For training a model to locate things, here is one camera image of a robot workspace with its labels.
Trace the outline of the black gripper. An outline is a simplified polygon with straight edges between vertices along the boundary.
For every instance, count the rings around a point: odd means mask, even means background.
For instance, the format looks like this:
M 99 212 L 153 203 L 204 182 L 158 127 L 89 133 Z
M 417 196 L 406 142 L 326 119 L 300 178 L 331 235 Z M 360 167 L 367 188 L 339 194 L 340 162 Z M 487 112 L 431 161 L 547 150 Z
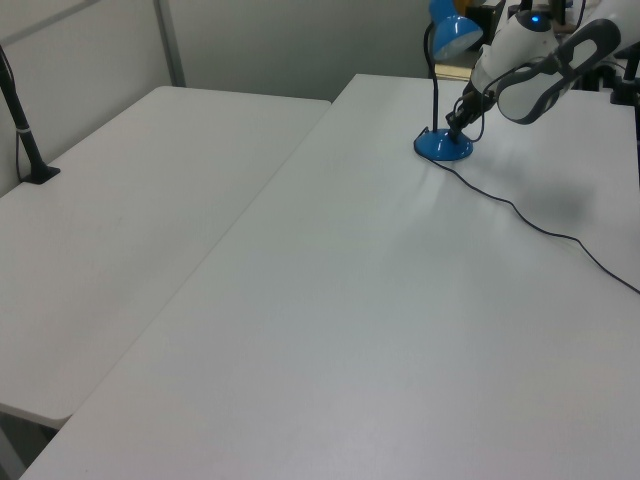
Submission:
M 468 82 L 461 95 L 461 104 L 456 112 L 446 115 L 448 133 L 452 142 L 457 143 L 466 138 L 469 125 L 478 120 L 482 114 L 495 104 L 494 92 L 489 89 L 485 93 L 478 90 L 472 82 Z

